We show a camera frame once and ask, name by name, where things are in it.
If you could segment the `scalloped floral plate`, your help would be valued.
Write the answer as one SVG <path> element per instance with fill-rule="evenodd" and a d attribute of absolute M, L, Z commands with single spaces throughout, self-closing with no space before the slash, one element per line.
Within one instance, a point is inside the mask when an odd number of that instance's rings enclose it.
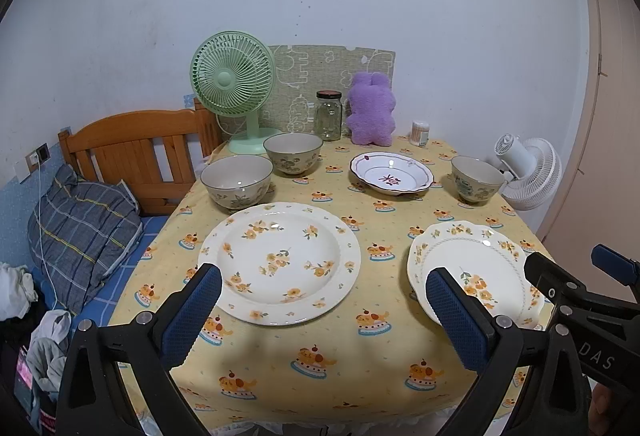
<path fill-rule="evenodd" d="M 533 329 L 544 297 L 526 280 L 525 260 L 523 248 L 489 227 L 465 220 L 434 223 L 413 239 L 407 275 L 416 300 L 433 321 L 438 318 L 426 296 L 426 279 L 442 267 L 491 315 L 507 315 L 521 328 Z"/>

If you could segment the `large round floral plate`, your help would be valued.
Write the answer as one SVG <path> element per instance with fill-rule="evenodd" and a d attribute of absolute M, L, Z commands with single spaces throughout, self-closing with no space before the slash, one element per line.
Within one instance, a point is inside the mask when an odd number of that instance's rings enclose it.
<path fill-rule="evenodd" d="M 203 241 L 198 264 L 222 279 L 216 306 L 257 325 L 304 323 L 336 307 L 358 278 L 356 235 L 311 205 L 277 202 L 224 219 Z"/>

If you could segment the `grey rabbit bowl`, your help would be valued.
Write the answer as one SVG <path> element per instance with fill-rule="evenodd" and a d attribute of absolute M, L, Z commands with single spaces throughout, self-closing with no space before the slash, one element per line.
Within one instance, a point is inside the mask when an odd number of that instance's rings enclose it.
<path fill-rule="evenodd" d="M 487 203 L 506 184 L 499 169 L 470 156 L 451 159 L 451 174 L 459 196 L 470 204 Z"/>

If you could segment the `red-patterned white deep plate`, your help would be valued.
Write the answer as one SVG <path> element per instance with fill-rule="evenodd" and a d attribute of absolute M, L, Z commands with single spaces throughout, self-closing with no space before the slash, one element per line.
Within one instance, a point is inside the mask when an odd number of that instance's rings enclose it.
<path fill-rule="evenodd" d="M 387 195 L 422 193 L 434 182 L 433 173 L 425 165 L 396 153 L 358 154 L 349 169 L 370 188 Z"/>

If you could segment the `beige door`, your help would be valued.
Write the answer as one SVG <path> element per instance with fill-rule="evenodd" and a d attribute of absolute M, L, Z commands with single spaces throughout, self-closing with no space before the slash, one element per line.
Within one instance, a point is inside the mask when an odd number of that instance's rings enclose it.
<path fill-rule="evenodd" d="M 563 180 L 538 235 L 589 291 L 631 299 L 591 263 L 603 244 L 639 256 L 639 9 L 634 0 L 587 0 L 589 61 L 582 115 Z"/>

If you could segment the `white standing fan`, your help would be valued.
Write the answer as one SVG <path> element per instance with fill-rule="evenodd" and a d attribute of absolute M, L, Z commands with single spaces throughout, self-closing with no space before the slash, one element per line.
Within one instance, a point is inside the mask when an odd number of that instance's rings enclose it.
<path fill-rule="evenodd" d="M 532 211 L 554 196 L 562 179 L 562 161 L 544 138 L 521 140 L 506 133 L 495 143 L 495 156 L 510 177 L 502 196 L 516 211 Z"/>

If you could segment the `blue plaid pillow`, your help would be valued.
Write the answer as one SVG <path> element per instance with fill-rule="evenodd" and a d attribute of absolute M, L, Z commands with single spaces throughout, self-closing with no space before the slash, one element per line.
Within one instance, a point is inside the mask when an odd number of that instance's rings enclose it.
<path fill-rule="evenodd" d="M 142 228 L 139 204 L 125 182 L 89 181 L 65 164 L 29 217 L 27 238 L 54 298 L 78 315 L 128 258 Z"/>

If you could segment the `wooden bed headboard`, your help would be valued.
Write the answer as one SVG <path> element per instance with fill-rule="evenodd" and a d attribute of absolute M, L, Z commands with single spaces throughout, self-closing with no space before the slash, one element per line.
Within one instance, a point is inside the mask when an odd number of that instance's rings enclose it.
<path fill-rule="evenodd" d="M 99 119 L 77 133 L 58 134 L 65 162 L 93 182 L 125 182 L 142 213 L 167 216 L 196 181 L 188 136 L 202 154 L 222 144 L 215 115 L 200 101 L 178 111 L 145 110 Z"/>

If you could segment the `yellow cartoon tablecloth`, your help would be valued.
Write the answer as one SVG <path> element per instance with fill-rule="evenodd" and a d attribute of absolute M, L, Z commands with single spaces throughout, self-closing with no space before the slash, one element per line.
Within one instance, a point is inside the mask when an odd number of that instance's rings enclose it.
<path fill-rule="evenodd" d="M 340 304 L 304 323 L 257 325 L 216 306 L 184 364 L 172 371 L 206 427 L 408 421 L 452 406 L 469 389 L 473 374 L 409 283 L 412 241 L 434 223 L 465 220 L 505 235 L 526 256 L 540 243 L 501 197 L 481 207 L 458 200 L 450 175 L 456 152 L 446 142 L 417 148 L 401 138 L 392 152 L 424 163 L 434 185 L 413 197 L 374 192 L 350 175 L 361 148 L 348 140 L 324 144 L 307 176 L 273 176 L 262 205 L 311 205 L 345 222 L 360 246 L 358 278 Z M 155 238 L 153 259 L 134 269 L 112 323 L 155 311 L 182 289 L 200 266 L 203 241 L 231 215 L 204 185 L 192 185 Z"/>

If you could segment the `cotton swab container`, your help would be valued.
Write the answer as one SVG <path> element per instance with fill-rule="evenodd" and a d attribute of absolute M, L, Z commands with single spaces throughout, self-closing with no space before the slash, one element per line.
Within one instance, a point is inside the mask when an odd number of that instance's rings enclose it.
<path fill-rule="evenodd" d="M 425 121 L 413 121 L 409 141 L 419 148 L 425 148 L 430 140 L 431 127 Z"/>

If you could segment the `green desk fan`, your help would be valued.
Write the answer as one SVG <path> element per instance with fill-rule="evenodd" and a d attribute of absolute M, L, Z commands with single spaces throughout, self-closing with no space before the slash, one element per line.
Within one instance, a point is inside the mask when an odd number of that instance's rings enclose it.
<path fill-rule="evenodd" d="M 195 96 L 207 110 L 245 119 L 242 133 L 230 137 L 231 153 L 264 154 L 264 142 L 279 132 L 259 125 L 258 117 L 276 78 L 270 49 L 247 32 L 217 32 L 194 52 L 189 75 Z"/>

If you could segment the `glass jar black lid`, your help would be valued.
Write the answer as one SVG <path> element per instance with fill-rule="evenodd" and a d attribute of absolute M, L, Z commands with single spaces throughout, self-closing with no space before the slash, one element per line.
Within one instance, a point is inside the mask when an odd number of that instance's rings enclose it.
<path fill-rule="evenodd" d="M 314 133 L 323 141 L 341 139 L 343 122 L 342 94 L 336 90 L 317 92 L 314 108 Z"/>

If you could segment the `purple plush toy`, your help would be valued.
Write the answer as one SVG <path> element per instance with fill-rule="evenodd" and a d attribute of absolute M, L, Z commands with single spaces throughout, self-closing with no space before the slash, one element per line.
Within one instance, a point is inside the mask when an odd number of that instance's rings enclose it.
<path fill-rule="evenodd" d="M 393 118 L 396 100 L 390 89 L 390 78 L 378 72 L 356 73 L 347 100 L 346 126 L 352 142 L 390 147 L 396 128 Z"/>

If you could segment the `green patterned mat board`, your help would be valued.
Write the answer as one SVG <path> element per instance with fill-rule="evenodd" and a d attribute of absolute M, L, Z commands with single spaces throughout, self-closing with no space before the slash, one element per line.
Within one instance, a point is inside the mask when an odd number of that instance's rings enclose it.
<path fill-rule="evenodd" d="M 318 91 L 346 94 L 359 72 L 392 77 L 396 60 L 393 51 L 361 47 L 278 44 L 270 50 L 276 77 L 258 119 L 262 127 L 281 133 L 311 133 Z"/>

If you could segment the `wall power socket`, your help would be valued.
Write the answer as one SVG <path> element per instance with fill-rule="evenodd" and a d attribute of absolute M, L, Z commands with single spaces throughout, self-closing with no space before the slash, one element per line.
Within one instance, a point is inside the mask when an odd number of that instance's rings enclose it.
<path fill-rule="evenodd" d="M 32 173 L 38 169 L 43 163 L 50 159 L 51 154 L 47 143 L 43 143 L 40 147 L 26 155 L 26 164 L 28 170 Z"/>

